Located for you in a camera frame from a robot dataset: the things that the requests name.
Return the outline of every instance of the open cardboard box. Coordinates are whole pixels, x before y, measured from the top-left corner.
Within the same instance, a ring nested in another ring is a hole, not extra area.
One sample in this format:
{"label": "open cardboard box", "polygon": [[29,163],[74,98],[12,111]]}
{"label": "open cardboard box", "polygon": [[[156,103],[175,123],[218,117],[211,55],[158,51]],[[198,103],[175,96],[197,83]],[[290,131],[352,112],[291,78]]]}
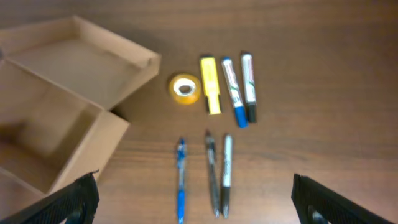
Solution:
{"label": "open cardboard box", "polygon": [[0,30],[0,49],[0,168],[46,194],[103,170],[129,126],[109,110],[160,65],[76,16]]}

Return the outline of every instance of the highlighter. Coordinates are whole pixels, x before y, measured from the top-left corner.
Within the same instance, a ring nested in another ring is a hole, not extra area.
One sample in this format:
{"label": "highlighter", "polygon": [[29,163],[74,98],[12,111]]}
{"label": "highlighter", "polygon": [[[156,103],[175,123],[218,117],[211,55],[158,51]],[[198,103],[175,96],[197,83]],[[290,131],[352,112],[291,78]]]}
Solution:
{"label": "highlighter", "polygon": [[210,115],[220,114],[220,88],[218,86],[216,60],[213,56],[205,56],[200,59],[201,76],[203,79],[203,91],[207,100],[207,110]]}

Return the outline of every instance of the black pen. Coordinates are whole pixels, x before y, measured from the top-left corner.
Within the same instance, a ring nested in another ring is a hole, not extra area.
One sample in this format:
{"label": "black pen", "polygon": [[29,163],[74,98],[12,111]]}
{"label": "black pen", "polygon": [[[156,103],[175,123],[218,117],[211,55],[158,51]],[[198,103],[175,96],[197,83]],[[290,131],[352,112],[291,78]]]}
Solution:
{"label": "black pen", "polygon": [[214,214],[216,217],[220,214],[220,195],[218,193],[218,186],[216,180],[216,172],[215,172],[215,142],[213,137],[207,131],[206,133],[206,148],[209,159],[209,178],[210,178],[210,196],[211,196],[211,205],[213,207]]}
{"label": "black pen", "polygon": [[221,189],[224,218],[228,217],[228,212],[229,212],[229,191],[231,190],[231,175],[232,175],[232,136],[227,134],[225,136],[225,144],[224,144],[224,173],[223,173],[223,188]]}

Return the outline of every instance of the white pen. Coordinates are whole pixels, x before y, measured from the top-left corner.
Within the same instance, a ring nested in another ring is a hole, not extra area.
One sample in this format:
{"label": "white pen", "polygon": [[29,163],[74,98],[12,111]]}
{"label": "white pen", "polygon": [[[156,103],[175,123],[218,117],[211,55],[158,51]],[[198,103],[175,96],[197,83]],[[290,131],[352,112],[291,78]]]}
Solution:
{"label": "white pen", "polygon": [[224,173],[223,187],[221,189],[221,199],[223,202],[224,218],[228,217],[229,212],[229,192],[231,191],[231,175],[232,175],[232,136],[225,136],[224,144]]}

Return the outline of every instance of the pen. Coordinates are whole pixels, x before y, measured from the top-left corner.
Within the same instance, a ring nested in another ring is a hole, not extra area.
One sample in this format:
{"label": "pen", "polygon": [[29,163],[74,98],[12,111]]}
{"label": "pen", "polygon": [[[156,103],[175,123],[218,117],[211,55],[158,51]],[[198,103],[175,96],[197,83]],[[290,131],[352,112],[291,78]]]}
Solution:
{"label": "pen", "polygon": [[180,140],[180,144],[177,149],[177,169],[178,169],[178,194],[177,194],[177,218],[178,224],[183,223],[185,213],[185,141]]}
{"label": "pen", "polygon": [[231,189],[231,175],[232,175],[232,136],[227,134],[225,136],[225,144],[224,144],[224,173],[223,173],[223,187],[221,189],[224,218],[228,218],[228,212],[229,212],[229,191]]}
{"label": "pen", "polygon": [[216,217],[220,215],[220,195],[218,193],[216,174],[215,174],[215,142],[213,137],[207,131],[206,133],[206,147],[209,159],[209,178],[210,178],[210,194],[211,204]]}

